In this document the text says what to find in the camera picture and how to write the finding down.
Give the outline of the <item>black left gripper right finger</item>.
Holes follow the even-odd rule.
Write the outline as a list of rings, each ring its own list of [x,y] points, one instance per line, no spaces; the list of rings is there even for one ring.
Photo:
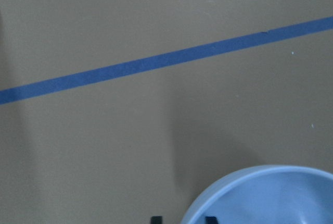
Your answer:
[[[215,216],[205,216],[205,224],[216,224]]]

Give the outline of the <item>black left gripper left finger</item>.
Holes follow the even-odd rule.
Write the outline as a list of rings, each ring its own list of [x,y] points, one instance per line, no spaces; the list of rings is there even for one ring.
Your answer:
[[[152,216],[151,224],[162,224],[162,217],[161,216]]]

